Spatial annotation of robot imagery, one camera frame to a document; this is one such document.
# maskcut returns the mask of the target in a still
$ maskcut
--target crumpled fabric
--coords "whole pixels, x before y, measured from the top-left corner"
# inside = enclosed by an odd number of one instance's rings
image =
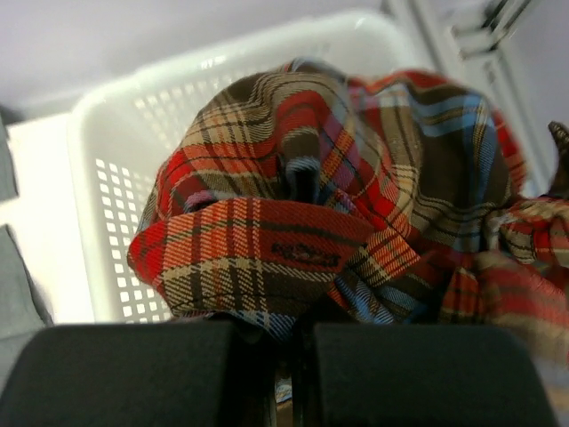
[[[128,262],[179,317],[290,338],[323,294],[375,324],[494,324],[566,364],[569,205],[519,191],[500,112],[423,71],[243,78],[160,168]]]

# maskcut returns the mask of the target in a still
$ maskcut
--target red plaid cloth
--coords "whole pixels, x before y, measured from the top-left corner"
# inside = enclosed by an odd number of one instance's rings
[[[523,199],[524,179],[479,94],[297,60],[198,114],[158,172],[129,263],[174,315],[225,311],[279,340],[328,294],[362,322],[506,326],[565,363],[569,205]]]

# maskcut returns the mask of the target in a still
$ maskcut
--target white surface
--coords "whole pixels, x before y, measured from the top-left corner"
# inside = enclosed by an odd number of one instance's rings
[[[381,0],[7,0],[0,104],[34,109],[175,54]]]
[[[69,156],[97,321],[169,317],[125,259],[157,168],[219,90],[302,55],[368,76],[421,66],[391,20],[350,12],[305,19],[146,67],[101,87],[76,107],[69,120]]]
[[[9,128],[20,196],[0,202],[55,323],[93,322],[66,143],[68,115]]]

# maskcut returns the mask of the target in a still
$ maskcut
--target basket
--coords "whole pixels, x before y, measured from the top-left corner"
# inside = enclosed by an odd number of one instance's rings
[[[156,171],[216,93],[240,77],[299,56],[367,76],[422,65],[391,20],[351,11],[306,18],[159,62],[78,102],[68,122],[68,151],[95,321],[170,317],[160,295],[140,283],[126,263]]]

